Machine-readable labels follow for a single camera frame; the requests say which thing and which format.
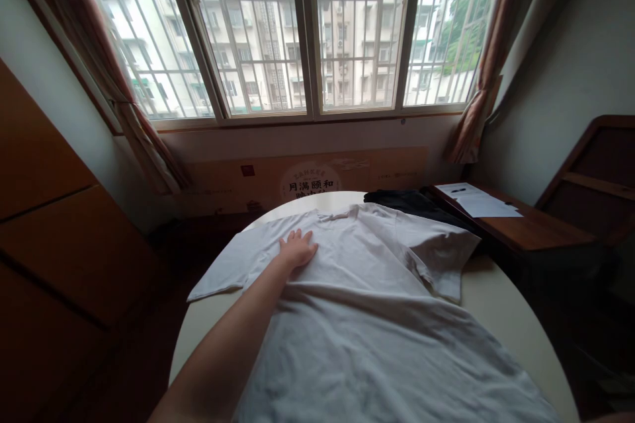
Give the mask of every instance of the white paper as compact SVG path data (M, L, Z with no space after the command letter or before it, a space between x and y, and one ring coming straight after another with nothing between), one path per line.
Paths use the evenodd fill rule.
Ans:
M456 201L474 218L481 217L522 217L514 207L505 205L490 195L463 196Z
M452 198L458 198L460 196L489 196L480 188L476 188L474 185L470 185L465 182L456 184L435 185L441 192Z

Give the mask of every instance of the window sill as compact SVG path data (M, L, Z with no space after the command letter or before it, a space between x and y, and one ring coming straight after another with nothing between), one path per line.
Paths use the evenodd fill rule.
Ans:
M329 124L336 122L366 122L376 120L408 119L432 116L456 116L463 114L467 107L466 103L460 104L436 104L434 106L413 106L405 107L400 113L393 109L367 108L359 110L341 109L323 111L314 120L306 116L305 110L297 112L287 112L276 115L250 115L233 116L230 119L222 119L222 124L216 118L187 118L187 119L167 119L154 120L159 134L170 134L173 132L195 132L203 130L229 130L240 128L260 128L260 127L285 127L310 124Z

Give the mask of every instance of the t-shirt sleeve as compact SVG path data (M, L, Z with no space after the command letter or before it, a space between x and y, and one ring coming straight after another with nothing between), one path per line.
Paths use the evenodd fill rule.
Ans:
M461 300L461 270L481 239L469 231L397 211L396 241L437 294Z
M218 255L187 297L188 302L242 288L249 274L266 257L265 227L238 233Z

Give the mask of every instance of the round table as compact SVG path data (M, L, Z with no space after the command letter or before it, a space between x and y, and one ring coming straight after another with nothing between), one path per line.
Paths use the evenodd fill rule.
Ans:
M329 192L306 196L271 210L245 230L314 208L330 213L363 202L364 192ZM240 291L218 294L190 304L174 351L170 383L205 334L240 294ZM479 256L466 264L461 294L461 307L469 311L516 357L562 421L578 423L571 389L544 329L516 286L491 258Z

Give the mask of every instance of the curtain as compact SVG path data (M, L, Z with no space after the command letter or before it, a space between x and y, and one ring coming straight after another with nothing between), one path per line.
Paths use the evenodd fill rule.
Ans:
M112 103L124 136L157 194L177 194L191 184L135 103L101 10L95 0L45 0L102 93Z
M489 96L493 94L503 67L520 8L521 0L495 0L479 62L476 94L463 112L445 149L444 157L448 162L465 164L478 160L481 134L489 114Z

